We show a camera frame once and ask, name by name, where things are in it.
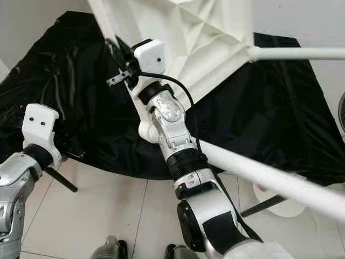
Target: tile floor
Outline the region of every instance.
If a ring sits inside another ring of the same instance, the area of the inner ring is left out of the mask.
[[[21,259],[88,259],[110,234],[126,240],[135,259],[163,259],[167,244],[183,243],[172,181],[129,178],[73,160],[60,172],[79,191],[48,175],[40,179],[26,204]],[[231,174],[221,178],[238,209],[257,203],[251,183]],[[343,185],[331,188],[345,194]],[[345,258],[345,225],[310,209],[293,219],[264,211],[246,222],[295,258]]]

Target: black wire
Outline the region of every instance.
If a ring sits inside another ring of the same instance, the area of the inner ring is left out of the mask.
[[[199,150],[199,154],[202,155],[202,151],[201,151],[201,146],[200,146],[200,140],[199,140],[199,130],[198,130],[198,121],[197,121],[197,115],[196,115],[196,109],[194,106],[194,101],[192,96],[190,95],[188,89],[177,79],[173,78],[173,77],[169,77],[169,76],[165,76],[163,74],[154,74],[154,73],[146,73],[146,72],[140,72],[139,74],[140,76],[143,77],[153,77],[153,78],[160,78],[160,79],[165,79],[168,81],[171,81],[173,83],[175,83],[176,85],[178,85],[179,87],[182,88],[182,90],[185,92],[185,94],[187,95],[189,101],[190,101],[190,107],[192,108],[193,114],[194,114],[194,129],[195,129],[195,142],[196,142],[196,146]]]

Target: black cloth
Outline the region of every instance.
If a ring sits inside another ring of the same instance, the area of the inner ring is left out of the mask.
[[[286,37],[255,40],[299,46]],[[62,15],[0,85],[0,162],[21,150],[25,105],[42,103],[60,114],[56,143],[64,155],[114,173],[171,179],[158,145],[139,137],[125,87],[107,86],[116,72],[93,15]],[[345,181],[345,146],[308,61],[245,64],[196,110],[202,140],[321,185]]]

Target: white bracket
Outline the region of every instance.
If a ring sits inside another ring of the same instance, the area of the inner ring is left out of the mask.
[[[137,47],[134,51],[134,57],[138,60],[141,71],[157,74],[164,73],[165,53],[164,44],[161,41],[152,40]],[[138,97],[139,93],[154,81],[161,80],[151,77],[139,77],[137,86],[133,90],[127,89],[140,117],[139,135],[151,143],[158,143],[158,131],[146,110],[146,105]]]
[[[61,154],[55,147],[53,132],[55,120],[58,118],[59,113],[45,105],[28,104],[22,125],[23,148],[30,144],[44,148],[52,155],[55,168],[61,163]]]

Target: black metal rod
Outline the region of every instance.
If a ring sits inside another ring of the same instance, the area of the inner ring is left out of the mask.
[[[269,198],[266,201],[263,201],[262,203],[259,203],[259,204],[255,205],[255,206],[245,210],[244,212],[241,213],[241,216],[242,217],[248,217],[248,216],[253,215],[253,214],[257,213],[257,212],[260,212],[260,211],[262,211],[264,209],[267,209],[267,208],[269,208],[271,206],[277,205],[277,204],[279,204],[279,203],[281,203],[281,202],[283,202],[285,200],[286,200],[286,198],[284,198],[284,197],[282,197],[280,195],[276,195],[276,196],[274,196],[272,198]]]
[[[53,177],[55,180],[59,181],[62,185],[64,185],[66,188],[71,190],[72,192],[77,192],[78,188],[72,184],[70,181],[68,181],[66,178],[64,178],[61,174],[59,174],[56,170],[54,170],[51,167],[48,167],[46,170],[44,170],[48,175]]]

